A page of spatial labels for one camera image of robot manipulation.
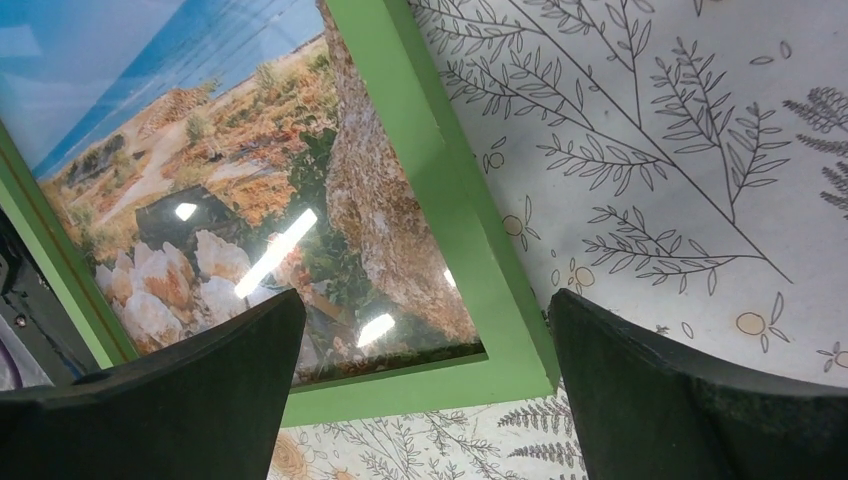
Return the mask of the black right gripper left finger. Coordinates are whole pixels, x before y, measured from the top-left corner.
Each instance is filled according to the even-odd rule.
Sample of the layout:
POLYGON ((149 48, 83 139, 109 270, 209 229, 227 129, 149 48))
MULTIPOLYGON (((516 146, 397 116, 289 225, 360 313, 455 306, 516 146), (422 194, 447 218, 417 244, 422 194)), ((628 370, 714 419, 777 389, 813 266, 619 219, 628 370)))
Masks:
POLYGON ((306 310, 288 290, 67 386, 1 396, 5 479, 263 479, 306 310))

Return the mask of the green wooden picture frame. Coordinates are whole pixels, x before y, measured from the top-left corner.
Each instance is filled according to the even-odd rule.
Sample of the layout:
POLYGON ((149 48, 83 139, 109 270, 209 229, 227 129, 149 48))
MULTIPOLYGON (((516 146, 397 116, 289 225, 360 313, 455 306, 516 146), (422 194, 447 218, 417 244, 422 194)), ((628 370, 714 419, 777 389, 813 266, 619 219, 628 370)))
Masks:
MULTIPOLYGON (((374 114, 405 173, 453 285, 478 332, 480 353, 301 384, 287 427, 418 414, 551 392, 556 360, 530 288, 499 222, 433 61, 404 1, 322 1, 374 114)), ((135 360, 108 344, 108 307, 80 277, 80 259, 35 201, 7 179, 13 144, 1 121, 1 204, 94 356, 106 368, 135 360)))

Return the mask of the landscape photo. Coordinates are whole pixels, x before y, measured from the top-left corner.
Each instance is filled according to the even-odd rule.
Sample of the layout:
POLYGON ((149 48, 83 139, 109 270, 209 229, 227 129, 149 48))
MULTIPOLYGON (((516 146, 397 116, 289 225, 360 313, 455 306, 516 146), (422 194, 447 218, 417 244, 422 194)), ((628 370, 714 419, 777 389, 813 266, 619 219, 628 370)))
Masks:
POLYGON ((143 356, 296 289, 309 384, 480 353, 322 1, 5 1, 7 179, 143 356))

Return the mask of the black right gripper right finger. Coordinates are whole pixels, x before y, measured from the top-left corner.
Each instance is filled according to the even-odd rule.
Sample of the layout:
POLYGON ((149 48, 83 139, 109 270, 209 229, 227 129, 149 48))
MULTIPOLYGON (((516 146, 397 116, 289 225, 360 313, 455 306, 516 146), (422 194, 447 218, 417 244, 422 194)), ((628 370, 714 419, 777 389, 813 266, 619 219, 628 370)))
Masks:
POLYGON ((560 290, 550 320, 592 479, 843 479, 847 392, 753 370, 560 290))

